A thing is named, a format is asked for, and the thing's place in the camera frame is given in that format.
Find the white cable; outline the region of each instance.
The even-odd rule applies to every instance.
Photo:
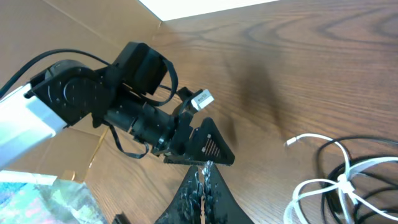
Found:
[[[328,141],[333,140],[332,138],[322,136],[320,134],[308,133],[308,134],[301,134],[299,136],[289,139],[285,143],[285,145],[289,146],[289,145],[293,144],[294,142],[296,142],[297,140],[299,140],[300,138],[304,138],[304,137],[322,138],[322,139],[325,139]],[[380,209],[371,205],[369,202],[365,201],[360,196],[356,195],[354,193],[355,188],[353,187],[353,185],[350,182],[350,180],[354,176],[360,174],[360,172],[362,172],[363,170],[368,169],[372,166],[375,166],[375,165],[383,163],[383,162],[397,162],[398,157],[378,157],[378,158],[374,158],[374,159],[368,159],[366,161],[360,162],[360,163],[355,164],[354,166],[350,167],[347,150],[339,142],[335,142],[335,144],[337,144],[340,147],[340,149],[343,151],[344,158],[346,161],[345,162],[345,167],[346,167],[345,173],[341,174],[338,177],[338,182],[328,180],[328,179],[313,179],[313,180],[306,180],[306,181],[302,182],[301,184],[298,184],[298,186],[293,191],[293,197],[292,197],[293,200],[288,204],[288,206],[285,209],[284,223],[285,224],[293,223],[292,209],[294,208],[294,211],[296,212],[296,215],[298,216],[298,219],[300,220],[300,222],[307,224],[308,222],[305,219],[303,212],[301,211],[301,208],[299,205],[299,200],[303,199],[304,197],[308,197],[308,196],[316,195],[316,194],[322,194],[322,193],[329,192],[329,191],[335,190],[335,189],[338,189],[338,195],[339,195],[341,207],[343,209],[344,218],[347,223],[352,223],[353,221],[351,219],[351,216],[349,215],[348,208],[346,206],[345,195],[347,195],[353,203],[360,201],[361,203],[363,203],[365,206],[367,206],[374,212],[376,212],[386,218],[389,218],[391,220],[398,221],[398,217],[393,217],[392,215],[389,215],[389,214],[381,211]],[[306,193],[300,195],[300,191],[305,185],[314,183],[314,182],[327,182],[327,183],[331,184],[331,186],[326,187],[324,189],[320,189],[320,190],[306,192]]]
[[[313,138],[320,138],[320,139],[324,139],[327,141],[332,141],[332,138],[329,138],[328,136],[323,136],[321,134],[313,134],[313,133],[305,133],[305,134],[301,134],[299,136],[293,137],[289,140],[286,141],[285,146],[289,146],[293,143],[295,143],[297,140],[301,139],[301,138],[307,138],[307,137],[313,137]],[[343,152],[344,155],[344,162],[345,162],[345,174],[347,177],[349,177],[349,156],[347,153],[347,149],[344,148],[344,146],[342,144],[340,144],[340,142],[335,142],[335,144],[341,149],[341,151]]]

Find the black plastic object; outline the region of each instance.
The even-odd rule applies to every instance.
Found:
[[[131,224],[126,216],[122,214],[117,214],[112,221],[112,224]]]
[[[181,122],[184,119],[189,119],[188,113],[183,114]],[[205,118],[200,128],[196,128],[188,140],[190,133],[191,130],[186,126],[177,127],[176,135],[172,139],[174,143],[172,148],[175,151],[171,156],[165,157],[165,163],[196,165],[203,165],[207,161],[225,165],[234,163],[234,154],[211,118]]]
[[[167,72],[163,56],[144,43],[128,43],[113,62],[135,93],[153,95]]]
[[[71,126],[111,100],[97,79],[98,74],[82,63],[61,60],[31,79],[32,89],[25,97],[37,96]]]
[[[144,95],[153,94],[169,71],[172,86],[165,101]],[[116,147],[125,155],[140,159],[152,145],[152,153],[165,156],[164,162],[203,164],[214,161],[231,165],[234,155],[210,118],[201,127],[190,126],[197,112],[192,98],[202,92],[179,91],[174,66],[165,57],[143,43],[130,42],[112,65],[97,70],[75,60],[59,61],[30,80],[32,89],[25,94],[36,96],[56,112],[68,126],[91,113],[93,127],[105,124],[111,128]],[[176,114],[167,114],[158,106],[177,94],[183,101]],[[125,152],[117,127],[144,144],[146,152]]]
[[[191,166],[172,202],[155,224],[200,224],[203,185],[198,167]]]
[[[217,166],[208,162],[203,172],[206,224],[253,223],[236,203]]]

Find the white wall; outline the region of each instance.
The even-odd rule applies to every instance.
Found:
[[[140,0],[160,20],[217,12],[277,0]]]

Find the wood grain surface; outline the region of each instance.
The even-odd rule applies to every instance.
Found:
[[[220,171],[255,223],[282,223],[295,186],[315,177],[314,152],[324,142],[304,139],[285,149],[288,138],[319,133],[398,139],[397,1],[281,0],[165,22],[151,44],[174,63],[180,87],[207,88],[215,97],[194,125],[205,116],[216,121],[236,156]],[[354,157],[397,154],[373,142],[346,146]],[[343,158],[330,147],[322,161],[330,171]],[[152,155],[126,158],[108,136],[87,184],[109,221],[124,212],[132,223],[153,223],[187,169]],[[393,174],[397,167],[379,169]],[[359,179],[368,185],[359,191],[377,187]],[[319,207],[318,196],[303,201],[312,223],[321,222]]]

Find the black cable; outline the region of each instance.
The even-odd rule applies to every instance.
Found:
[[[317,176],[318,178],[323,178],[323,174],[321,172],[322,168],[320,165],[320,154],[322,152],[322,150],[324,148],[326,148],[327,146],[329,146],[330,144],[336,143],[336,142],[340,142],[340,141],[344,141],[344,140],[351,140],[351,139],[366,139],[366,140],[371,140],[371,141],[378,141],[378,142],[384,142],[384,143],[388,143],[388,144],[392,144],[394,146],[398,146],[398,141],[392,140],[392,139],[388,139],[388,138],[382,138],[382,137],[377,137],[377,136],[367,136],[367,135],[363,135],[363,136],[347,136],[347,137],[343,137],[343,138],[338,138],[338,139],[334,139],[332,141],[329,141],[327,143],[325,143],[324,145],[322,145],[321,147],[319,147],[317,154],[316,154],[316,163],[317,163]],[[377,156],[364,156],[364,157],[359,157],[356,159],[351,159],[350,163],[351,164],[356,164],[358,162],[362,162],[366,159],[372,159],[375,157],[384,157],[385,155],[377,155]],[[328,176],[328,179],[330,180],[336,180],[337,177],[342,174],[345,170],[345,163],[340,164],[338,167],[336,167]],[[381,180],[387,184],[391,184],[391,181],[386,180],[383,177],[380,177],[378,175],[375,174],[368,174],[368,173],[364,173],[369,177]],[[330,184],[328,183],[324,183],[321,184],[322,188],[328,187],[330,186]],[[321,213],[322,213],[322,219],[323,222],[326,223],[326,215],[325,215],[325,200],[328,204],[328,208],[329,211],[331,212],[333,218],[335,219],[335,221],[339,224],[342,224],[342,222],[340,221],[340,219],[337,217],[336,213],[342,213],[342,208],[341,205],[338,200],[338,196],[336,191],[331,191],[331,192],[325,192],[322,194],[322,200],[321,200]]]
[[[116,144],[116,147],[119,149],[119,151],[123,152],[126,156],[131,157],[131,158],[135,158],[135,159],[141,159],[142,157],[144,157],[149,152],[149,145],[148,145],[147,142],[144,142],[145,153],[136,154],[136,153],[132,153],[132,152],[125,152],[123,150],[123,148],[122,148],[122,145],[120,144],[119,136],[118,136],[118,133],[116,132],[114,126],[112,124],[110,124],[109,122],[107,122],[107,121],[103,121],[103,124],[109,126],[109,129],[112,132],[114,143]]]
[[[375,195],[377,195],[377,194],[379,194],[379,193],[383,193],[383,192],[387,192],[387,191],[392,191],[392,190],[398,190],[398,188],[397,188],[397,187],[384,187],[384,188],[381,188],[381,189],[377,189],[377,190],[374,190],[374,191],[368,193],[366,196],[363,197],[363,199],[366,200],[367,198],[373,197],[373,196],[375,196]],[[362,205],[363,205],[363,204],[362,204],[361,202],[358,202],[358,204],[355,205],[355,207],[354,207],[353,216],[354,216],[354,222],[355,222],[355,223],[358,223],[358,222],[359,222],[359,220],[358,220],[358,211],[359,211],[359,209],[361,208]]]
[[[77,53],[77,54],[82,54],[82,55],[86,55],[89,56],[101,63],[104,63],[105,65],[109,66],[110,64],[102,59],[100,59],[99,57],[89,54],[87,52],[81,51],[81,50],[74,50],[74,49],[55,49],[55,50],[49,50],[47,52],[41,53],[40,55],[36,56],[35,58],[33,58],[32,60],[30,60],[29,62],[27,62],[18,72],[16,72],[11,78],[10,80],[8,80],[8,82],[0,89],[0,98],[2,98],[7,91],[11,88],[11,86],[13,86],[13,84],[15,84],[15,82],[18,81],[18,79],[28,70],[30,69],[31,66],[33,66],[35,63],[37,63],[38,61],[42,60],[45,57],[48,57],[50,55],[53,54],[57,54],[57,53],[65,53],[65,52],[70,52],[70,53]]]
[[[168,91],[172,91],[172,89],[170,87],[168,87],[168,86],[159,85],[159,87],[161,87],[161,88],[163,88],[165,90],[168,90]]]
[[[143,100],[145,100],[151,106],[163,106],[163,105],[165,105],[166,103],[168,103],[173,98],[174,94],[177,92],[178,76],[177,76],[177,72],[174,69],[173,63],[170,62],[167,59],[163,59],[163,63],[166,65],[167,70],[169,71],[169,74],[170,74],[170,79],[172,81],[172,87],[170,88],[169,97],[165,101],[161,101],[160,102],[160,101],[149,99],[149,98],[145,97],[144,95],[142,95],[140,93],[138,94],[139,97],[141,97]]]
[[[382,211],[386,212],[386,213],[395,213],[398,214],[398,210],[396,209],[391,209],[391,208],[384,208],[381,209]],[[369,212],[363,216],[361,216],[361,218],[355,223],[355,224],[361,224],[363,222],[365,222],[365,220],[367,220],[368,218],[374,216],[374,215],[378,215],[377,212],[373,211],[373,212]]]

